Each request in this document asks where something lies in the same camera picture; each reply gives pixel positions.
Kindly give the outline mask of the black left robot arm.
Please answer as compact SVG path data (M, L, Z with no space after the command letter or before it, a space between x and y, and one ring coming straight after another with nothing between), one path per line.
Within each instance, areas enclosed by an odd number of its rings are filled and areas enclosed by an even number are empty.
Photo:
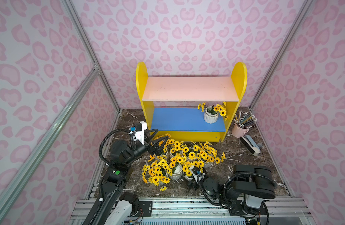
M130 136L130 141L118 140L110 147L110 159L102 155L106 141L114 134L123 132ZM137 195L124 192L132 175L132 163L148 152L151 156L163 153L169 137L154 139L158 130L115 129L107 134L99 147L100 159L108 165L108 170L99 181L99 197L86 217L85 225L122 225L129 216L143 216Z

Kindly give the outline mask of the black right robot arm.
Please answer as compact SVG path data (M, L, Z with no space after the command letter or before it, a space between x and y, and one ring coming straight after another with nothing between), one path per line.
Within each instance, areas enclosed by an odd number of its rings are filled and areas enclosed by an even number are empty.
M275 199L277 183L268 167L235 165L233 174L223 184L197 166L189 166L186 172L188 177L193 177L189 186L199 189L210 204L227 209L231 216L244 218L254 225L260 225L261 216L266 215L265 224L269 224L266 202Z

